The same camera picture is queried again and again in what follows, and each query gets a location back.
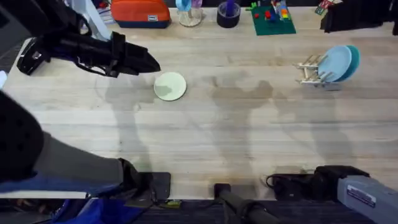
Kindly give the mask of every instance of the sticker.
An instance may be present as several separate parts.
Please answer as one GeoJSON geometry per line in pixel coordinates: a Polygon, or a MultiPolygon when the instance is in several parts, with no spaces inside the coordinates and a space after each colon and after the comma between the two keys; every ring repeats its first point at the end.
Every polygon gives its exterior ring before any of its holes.
{"type": "Polygon", "coordinates": [[[157,15],[148,15],[148,21],[157,21],[157,15]]]}
{"type": "Polygon", "coordinates": [[[332,4],[334,4],[335,0],[323,0],[319,6],[317,7],[317,9],[315,10],[315,13],[318,15],[322,15],[323,12],[325,12],[325,10],[328,9],[329,6],[331,6],[332,4]]]}
{"type": "Polygon", "coordinates": [[[357,189],[351,185],[347,186],[347,194],[353,198],[360,200],[361,202],[374,208],[376,206],[376,198],[368,193],[357,189]]]}

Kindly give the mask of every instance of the white label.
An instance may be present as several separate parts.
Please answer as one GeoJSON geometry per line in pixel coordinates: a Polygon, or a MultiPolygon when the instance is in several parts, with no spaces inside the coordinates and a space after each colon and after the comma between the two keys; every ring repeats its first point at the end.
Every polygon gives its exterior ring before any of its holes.
{"type": "Polygon", "coordinates": [[[376,206],[376,198],[368,193],[364,192],[363,190],[359,190],[354,186],[347,185],[347,194],[366,205],[374,208],[376,206]]]}
{"type": "Polygon", "coordinates": [[[148,21],[157,21],[157,15],[148,15],[148,21]]]}

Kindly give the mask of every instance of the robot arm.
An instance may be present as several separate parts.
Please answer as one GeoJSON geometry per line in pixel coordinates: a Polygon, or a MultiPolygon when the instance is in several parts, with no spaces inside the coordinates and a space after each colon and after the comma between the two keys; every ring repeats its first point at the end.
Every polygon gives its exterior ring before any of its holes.
{"type": "Polygon", "coordinates": [[[127,43],[125,35],[113,32],[109,41],[92,38],[87,20],[62,0],[2,0],[0,30],[8,32],[9,39],[0,48],[2,51],[18,40],[33,37],[17,63],[26,75],[51,58],[69,60],[87,72],[114,78],[121,72],[138,75],[160,71],[148,50],[127,43]],[[81,33],[83,24],[88,28],[84,34],[81,33]],[[19,32],[7,29],[19,29],[19,32]]]}

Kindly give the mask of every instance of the round plate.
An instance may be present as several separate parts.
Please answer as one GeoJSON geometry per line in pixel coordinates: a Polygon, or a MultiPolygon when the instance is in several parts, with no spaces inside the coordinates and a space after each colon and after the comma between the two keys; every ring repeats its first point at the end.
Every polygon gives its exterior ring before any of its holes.
{"type": "Polygon", "coordinates": [[[177,72],[166,72],[155,80],[154,90],[162,100],[178,100],[187,90],[187,82],[177,72]]]}
{"type": "Polygon", "coordinates": [[[336,82],[342,82],[344,80],[349,79],[352,75],[354,75],[356,69],[359,67],[359,64],[361,63],[361,52],[359,51],[359,49],[352,45],[347,45],[347,47],[349,48],[352,54],[351,64],[349,65],[347,72],[341,78],[336,80],[336,82]]]}
{"type": "Polygon", "coordinates": [[[325,82],[335,82],[346,73],[351,64],[351,51],[347,46],[336,46],[329,49],[325,55],[328,57],[319,65],[318,74],[324,72],[320,77],[323,78],[328,73],[332,72],[332,74],[325,79],[325,82]]]}

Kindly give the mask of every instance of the red lego brick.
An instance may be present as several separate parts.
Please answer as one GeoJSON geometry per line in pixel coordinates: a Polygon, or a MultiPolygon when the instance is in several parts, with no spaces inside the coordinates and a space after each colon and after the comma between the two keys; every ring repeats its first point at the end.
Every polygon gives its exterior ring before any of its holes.
{"type": "Polygon", "coordinates": [[[271,18],[271,13],[269,11],[266,11],[266,19],[270,19],[271,18]]]}

